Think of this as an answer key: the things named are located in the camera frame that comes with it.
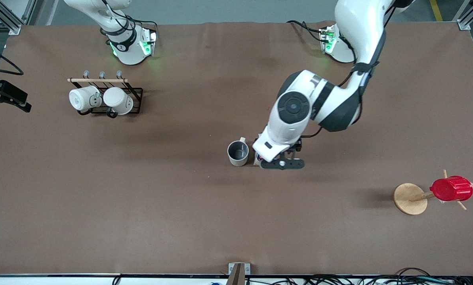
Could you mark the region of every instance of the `table surface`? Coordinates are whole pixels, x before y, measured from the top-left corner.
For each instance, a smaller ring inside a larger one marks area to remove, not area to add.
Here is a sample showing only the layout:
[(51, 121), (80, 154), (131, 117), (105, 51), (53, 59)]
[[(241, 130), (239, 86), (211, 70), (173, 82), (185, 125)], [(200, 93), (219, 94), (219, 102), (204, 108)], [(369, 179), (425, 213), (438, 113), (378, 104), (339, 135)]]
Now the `table surface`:
[[(0, 104), (0, 273), (473, 275), (473, 197), (396, 209), (392, 193), (473, 182), (473, 43), (452, 22), (390, 23), (361, 120), (306, 139), (297, 171), (233, 167), (289, 74), (338, 83), (351, 64), (290, 24), (159, 27), (155, 58), (124, 66), (99, 27), (23, 27), (4, 53), (32, 112)], [(7, 67), (1, 62), (0, 67)], [(80, 116), (67, 78), (122, 70), (142, 114)], [(308, 132), (316, 130), (312, 124)]]

